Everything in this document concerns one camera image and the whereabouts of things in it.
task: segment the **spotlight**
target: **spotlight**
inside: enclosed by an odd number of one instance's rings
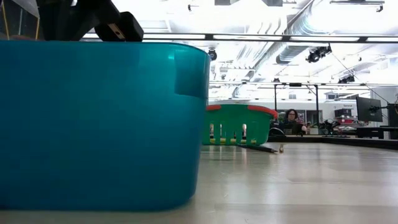
[[[207,53],[210,55],[212,61],[217,59],[217,53],[215,49],[210,49]]]
[[[342,79],[338,80],[338,84],[347,84],[347,79],[342,78]]]
[[[381,11],[383,11],[383,9],[384,9],[384,6],[380,5],[379,9],[377,9],[376,12],[381,12]]]
[[[310,50],[310,55],[305,59],[309,63],[318,62],[321,58],[326,57],[326,55],[332,53],[330,44],[327,47],[317,47]]]
[[[347,82],[348,82],[348,83],[353,83],[353,82],[355,82],[355,77],[352,76],[352,75],[350,75],[349,77],[347,77]]]
[[[347,84],[353,82],[355,82],[355,77],[353,75],[338,80],[338,84]]]

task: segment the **ceiling beam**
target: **ceiling beam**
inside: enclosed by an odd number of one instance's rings
[[[97,39],[98,36],[96,36],[96,34],[86,34],[84,38]],[[288,42],[326,44],[398,44],[397,36],[386,35],[253,35],[145,33],[144,40]]]
[[[301,84],[302,86],[370,86],[370,87],[385,87],[385,86],[398,86],[397,84],[377,84],[377,83],[276,83],[276,82],[237,82],[237,81],[210,81],[210,85],[286,85],[289,86],[289,84]]]

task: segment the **table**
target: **table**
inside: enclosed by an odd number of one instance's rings
[[[398,131],[398,127],[387,127],[387,126],[381,126],[381,127],[361,127],[361,128],[356,128],[356,134],[358,138],[372,138],[372,137],[378,137],[379,139],[384,139],[384,132],[392,132],[392,131]]]

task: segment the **dark hair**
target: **dark hair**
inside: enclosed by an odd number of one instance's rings
[[[294,119],[297,119],[299,117],[299,114],[297,113],[297,111],[295,109],[289,109],[287,110],[285,113],[285,119],[287,120],[287,118],[289,117],[290,112],[294,111]]]

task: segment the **cable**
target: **cable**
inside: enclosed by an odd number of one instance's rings
[[[354,73],[352,72],[352,71],[350,71],[344,64],[343,64],[343,62],[341,62],[337,57],[336,57],[336,55],[334,55],[334,53],[332,52],[331,53],[333,56],[334,56],[334,58],[352,75],[352,76],[354,76],[357,80],[359,80],[359,78],[356,76],[356,75],[354,75]],[[379,95],[378,93],[376,93],[374,90],[372,90],[372,88],[370,88],[370,87],[368,87],[365,83],[363,83],[364,84],[364,86],[366,87],[366,88],[368,88],[370,91],[372,91],[374,94],[376,94],[378,97],[380,97],[381,99],[383,99],[385,102],[387,102],[387,104],[390,104],[386,99],[384,99],[381,95]],[[388,120],[388,117],[385,115],[385,114],[383,114],[383,113],[381,113],[381,115],[383,116],[383,118],[386,118],[387,120]]]
[[[334,58],[336,58],[336,60],[352,75],[352,76],[354,76],[357,80],[359,80],[359,78],[356,76],[356,75],[354,75],[354,73],[352,72],[352,71],[350,71],[344,64],[343,64],[343,62],[341,62],[337,57],[336,57],[336,55],[334,55],[334,53],[331,53],[333,56],[334,56]],[[378,93],[376,93],[374,90],[372,90],[372,88],[370,88],[370,87],[368,87],[365,83],[363,83],[364,84],[364,86],[366,87],[366,88],[368,88],[370,91],[372,91],[374,94],[376,94],[378,97],[380,97],[381,99],[383,99],[385,102],[387,102],[387,103],[389,103],[386,99],[384,99],[381,95],[379,95]]]

